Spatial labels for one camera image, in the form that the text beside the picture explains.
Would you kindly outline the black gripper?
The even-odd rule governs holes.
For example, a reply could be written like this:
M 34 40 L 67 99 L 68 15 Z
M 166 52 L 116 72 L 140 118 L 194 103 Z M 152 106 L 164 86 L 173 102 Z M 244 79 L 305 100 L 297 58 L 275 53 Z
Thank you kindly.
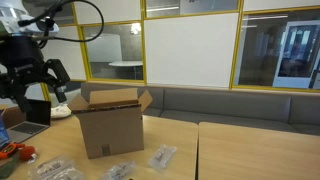
M 22 112 L 31 110 L 25 93 L 33 83 L 51 86 L 59 103 L 67 100 L 65 89 L 70 77 L 66 69 L 59 59 L 45 62 L 38 43 L 32 37 L 2 37 L 0 62 L 7 70 L 1 75 L 1 96 L 14 97 Z

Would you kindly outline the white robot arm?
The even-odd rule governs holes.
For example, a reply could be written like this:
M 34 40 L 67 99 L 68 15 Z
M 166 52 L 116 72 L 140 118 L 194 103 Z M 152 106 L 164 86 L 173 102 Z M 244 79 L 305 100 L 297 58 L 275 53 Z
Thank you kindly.
M 53 21 L 62 8 L 58 0 L 42 14 L 32 17 L 22 0 L 1 0 L 0 62 L 6 72 L 0 78 L 0 97 L 11 99 L 23 112 L 31 110 L 25 94 L 30 85 L 51 86 L 59 102 L 67 100 L 65 85 L 70 80 L 59 59 L 44 60 L 41 47 L 59 31 Z

